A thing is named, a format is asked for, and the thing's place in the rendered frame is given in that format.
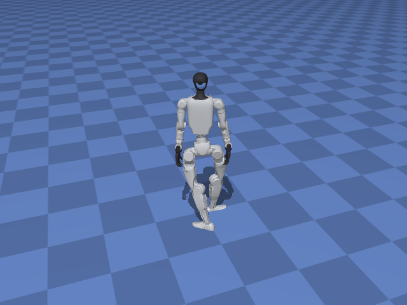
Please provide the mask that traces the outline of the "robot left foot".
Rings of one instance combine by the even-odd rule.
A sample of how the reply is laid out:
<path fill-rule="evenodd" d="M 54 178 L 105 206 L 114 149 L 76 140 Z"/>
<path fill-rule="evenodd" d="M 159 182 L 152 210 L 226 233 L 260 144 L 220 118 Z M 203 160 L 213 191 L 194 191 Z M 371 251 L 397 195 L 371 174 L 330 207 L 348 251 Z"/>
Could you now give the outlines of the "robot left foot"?
<path fill-rule="evenodd" d="M 205 221 L 204 221 L 204 222 L 205 222 Z M 209 222 L 209 224 L 207 223 L 208 225 L 205 225 L 204 222 L 203 222 L 203 221 L 200 221 L 200 222 L 193 222 L 193 223 L 192 223 L 192 226 L 197 227 L 197 228 L 200 228 L 200 229 L 207 229 L 207 230 L 209 230 L 209 231 L 215 230 L 215 227 L 214 227 L 214 224 L 213 224 L 213 223 Z"/>

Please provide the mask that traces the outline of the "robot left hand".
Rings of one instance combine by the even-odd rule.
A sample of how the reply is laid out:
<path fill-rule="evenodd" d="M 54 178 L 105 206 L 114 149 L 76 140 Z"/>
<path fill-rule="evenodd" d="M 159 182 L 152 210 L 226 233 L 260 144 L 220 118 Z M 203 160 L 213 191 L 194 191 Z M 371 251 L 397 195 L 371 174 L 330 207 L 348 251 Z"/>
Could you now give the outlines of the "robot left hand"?
<path fill-rule="evenodd" d="M 182 150 L 181 150 L 181 147 L 180 147 L 180 146 L 176 146 L 175 151 L 176 151 L 176 165 L 177 165 L 178 167 L 182 167 L 183 164 L 182 164 L 182 163 L 180 162 L 180 160 L 179 160 L 179 158 L 182 159 L 182 157 L 181 157 L 181 155 L 180 155 L 180 152 L 182 151 Z"/>

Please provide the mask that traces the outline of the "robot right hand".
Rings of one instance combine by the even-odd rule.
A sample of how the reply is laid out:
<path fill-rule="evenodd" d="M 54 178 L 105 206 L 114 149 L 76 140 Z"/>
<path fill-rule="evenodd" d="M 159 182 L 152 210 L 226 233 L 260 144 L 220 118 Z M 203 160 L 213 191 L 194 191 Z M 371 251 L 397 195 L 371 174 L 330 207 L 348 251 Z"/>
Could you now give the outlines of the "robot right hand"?
<path fill-rule="evenodd" d="M 230 151 L 231 151 L 231 145 L 230 144 L 227 144 L 227 146 L 226 146 L 226 148 L 225 148 L 225 150 L 226 150 L 226 154 L 225 154 L 225 163 L 223 164 L 223 165 L 227 165 L 228 163 L 229 163 L 229 160 L 230 160 Z"/>

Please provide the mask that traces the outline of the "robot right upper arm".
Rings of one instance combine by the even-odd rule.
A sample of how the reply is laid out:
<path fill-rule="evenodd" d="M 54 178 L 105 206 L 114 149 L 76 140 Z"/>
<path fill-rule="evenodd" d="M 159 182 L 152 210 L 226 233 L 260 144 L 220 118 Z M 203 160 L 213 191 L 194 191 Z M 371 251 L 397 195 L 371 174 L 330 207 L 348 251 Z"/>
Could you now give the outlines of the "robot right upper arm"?
<path fill-rule="evenodd" d="M 224 108 L 224 102 L 221 98 L 213 98 L 214 107 L 217 109 L 218 127 L 220 129 L 226 129 L 226 113 Z"/>

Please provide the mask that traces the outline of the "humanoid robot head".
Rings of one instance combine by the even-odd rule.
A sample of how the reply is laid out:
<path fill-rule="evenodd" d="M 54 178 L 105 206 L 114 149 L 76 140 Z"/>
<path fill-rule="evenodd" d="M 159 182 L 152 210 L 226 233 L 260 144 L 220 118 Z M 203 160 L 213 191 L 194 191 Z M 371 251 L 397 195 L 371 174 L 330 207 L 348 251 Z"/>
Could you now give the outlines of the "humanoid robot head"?
<path fill-rule="evenodd" d="M 194 82 L 195 88 L 197 89 L 197 94 L 192 98 L 195 98 L 194 100 L 206 100 L 205 98 L 208 98 L 208 97 L 205 96 L 204 90 L 206 89 L 207 83 L 208 83 L 207 75 L 203 72 L 198 72 L 193 76 L 193 82 Z M 196 83 L 198 83 L 199 85 L 206 83 L 205 88 L 199 89 L 197 87 Z"/>

